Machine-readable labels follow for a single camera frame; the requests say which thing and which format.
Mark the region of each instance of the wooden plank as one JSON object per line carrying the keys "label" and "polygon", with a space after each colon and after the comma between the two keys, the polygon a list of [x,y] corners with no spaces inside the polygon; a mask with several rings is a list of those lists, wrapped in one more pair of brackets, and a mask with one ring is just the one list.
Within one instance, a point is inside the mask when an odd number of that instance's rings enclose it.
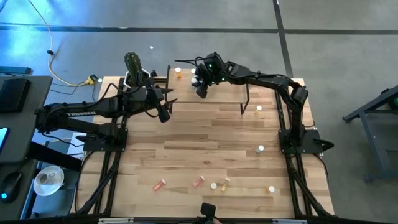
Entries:
{"label": "wooden plank", "polygon": [[[110,82],[118,80],[119,77],[104,77],[100,94]],[[303,85],[302,79],[295,80]],[[107,96],[114,94],[116,90],[111,87]],[[146,114],[131,117],[112,216],[195,217],[200,215],[201,203],[210,202],[217,206],[216,215],[220,218],[294,217],[285,157],[280,153],[277,137],[274,91],[250,86],[250,95],[251,102],[243,115],[237,104],[204,103],[198,99],[201,103],[174,104],[172,118],[163,124]],[[262,110],[255,113],[257,105]],[[308,100],[303,120],[307,126],[313,124]],[[96,116],[94,122],[106,123],[110,119]],[[256,152],[259,145],[265,148],[261,154]],[[98,184],[103,155],[94,153],[83,169],[79,207]],[[323,164],[313,155],[302,157],[309,189],[333,213]],[[201,175],[206,179],[204,184],[194,188],[194,181]],[[231,182],[222,192],[225,177]],[[167,184],[154,192],[153,186],[161,179]],[[210,189],[213,182],[219,186],[215,190]],[[304,211],[301,190],[297,193]]]}

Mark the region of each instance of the metal bracket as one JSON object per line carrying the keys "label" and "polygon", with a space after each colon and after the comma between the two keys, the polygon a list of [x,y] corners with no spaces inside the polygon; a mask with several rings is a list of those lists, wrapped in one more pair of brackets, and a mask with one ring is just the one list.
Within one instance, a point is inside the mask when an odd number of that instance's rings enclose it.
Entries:
{"label": "metal bracket", "polygon": [[98,224],[114,224],[114,223],[133,223],[133,217],[127,218],[100,218]]}
{"label": "metal bracket", "polygon": [[322,153],[324,148],[322,144],[317,142],[319,140],[319,132],[317,130],[307,130],[304,134],[302,145],[293,148],[292,145],[287,141],[287,135],[290,130],[279,130],[279,143],[280,150],[284,154],[295,154],[295,153]]}
{"label": "metal bracket", "polygon": [[101,139],[96,136],[77,136],[76,138],[85,143],[84,151],[101,151],[101,152],[123,152],[126,148],[128,129],[118,129],[118,140]]}
{"label": "metal bracket", "polygon": [[306,220],[273,219],[274,224],[307,224]]}

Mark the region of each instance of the white cup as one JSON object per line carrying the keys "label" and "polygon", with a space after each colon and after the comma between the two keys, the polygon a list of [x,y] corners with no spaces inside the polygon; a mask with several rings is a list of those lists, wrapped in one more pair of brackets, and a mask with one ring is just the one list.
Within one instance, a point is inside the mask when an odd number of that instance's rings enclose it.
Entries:
{"label": "white cup", "polygon": [[55,182],[55,173],[47,174],[39,174],[36,177],[36,182],[41,185],[53,185]]}

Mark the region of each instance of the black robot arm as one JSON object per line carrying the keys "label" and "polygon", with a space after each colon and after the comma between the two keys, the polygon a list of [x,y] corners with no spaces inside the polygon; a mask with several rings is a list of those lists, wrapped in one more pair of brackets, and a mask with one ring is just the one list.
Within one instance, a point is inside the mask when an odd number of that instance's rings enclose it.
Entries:
{"label": "black robot arm", "polygon": [[[292,156],[290,156],[290,154],[301,153],[317,154],[333,147],[332,143],[320,139],[317,130],[305,130],[305,126],[302,124],[303,107],[308,98],[308,90],[287,76],[268,75],[260,71],[253,72],[234,62],[224,62],[216,52],[209,54],[206,58],[197,57],[195,60],[176,60],[176,62],[187,62],[197,67],[195,71],[197,82],[192,86],[197,87],[197,94],[202,98],[206,98],[209,86],[218,85],[221,82],[230,82],[234,85],[252,84],[277,90],[287,105],[289,116],[291,115],[290,129],[280,129],[278,132],[280,150],[285,154],[287,161],[289,181],[291,177],[299,184],[303,194],[308,198],[308,209],[312,206],[319,216],[330,217],[331,214],[323,209],[311,194],[305,183],[304,174],[297,171],[292,163]],[[296,208],[295,204],[294,209],[295,214],[301,213],[300,208]]]}
{"label": "black robot arm", "polygon": [[172,90],[166,90],[154,85],[153,79],[147,80],[146,87],[134,87],[127,91],[118,91],[118,94],[109,98],[101,98],[93,103],[53,103],[43,108],[36,109],[35,127],[39,133],[66,129],[87,133],[87,136],[79,136],[79,140],[85,143],[84,150],[103,149],[103,151],[114,151],[115,146],[122,149],[127,138],[127,129],[120,128],[116,123],[94,124],[79,119],[79,116],[99,115],[105,118],[127,118],[139,114],[148,113],[148,110],[156,109],[157,115],[162,123],[170,119],[168,104],[161,105],[163,94]]}
{"label": "black robot arm", "polygon": [[[291,111],[292,124],[289,132],[285,133],[286,144],[292,147],[300,147],[305,135],[305,127],[302,124],[302,111],[308,97],[308,91],[304,86],[284,75],[267,75],[261,72],[250,71],[247,67],[234,62],[224,62],[216,52],[209,54],[195,71],[197,82],[197,94],[206,98],[208,86],[218,85],[221,82],[230,82],[234,85],[252,84],[277,90],[287,108]],[[176,62],[190,62],[191,60],[176,60]]]}

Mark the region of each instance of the gray floor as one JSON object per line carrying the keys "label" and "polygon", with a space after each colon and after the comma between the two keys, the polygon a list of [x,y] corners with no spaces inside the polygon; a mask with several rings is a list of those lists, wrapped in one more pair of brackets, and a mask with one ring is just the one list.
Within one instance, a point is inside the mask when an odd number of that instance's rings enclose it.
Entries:
{"label": "gray floor", "polygon": [[[206,27],[275,29],[271,0],[84,0],[33,1],[51,25],[112,27]],[[398,29],[398,1],[280,0],[286,29]],[[0,22],[42,24],[27,1],[9,0]],[[54,32],[58,55],[53,69],[70,82],[123,75],[123,56],[137,52],[144,68],[165,73],[178,58],[217,51],[252,70],[285,73],[278,34]],[[365,184],[374,161],[359,120],[341,117],[398,84],[396,35],[287,35],[294,77],[304,78],[312,112],[323,139],[335,143],[325,153],[330,193],[340,217],[398,223],[398,180]],[[49,35],[39,31],[0,31],[0,64],[29,66],[49,75]],[[54,90],[71,88],[53,86]],[[73,96],[50,93],[47,102],[90,100],[92,87]],[[54,133],[70,137],[66,131]],[[42,142],[42,136],[34,140]]]}

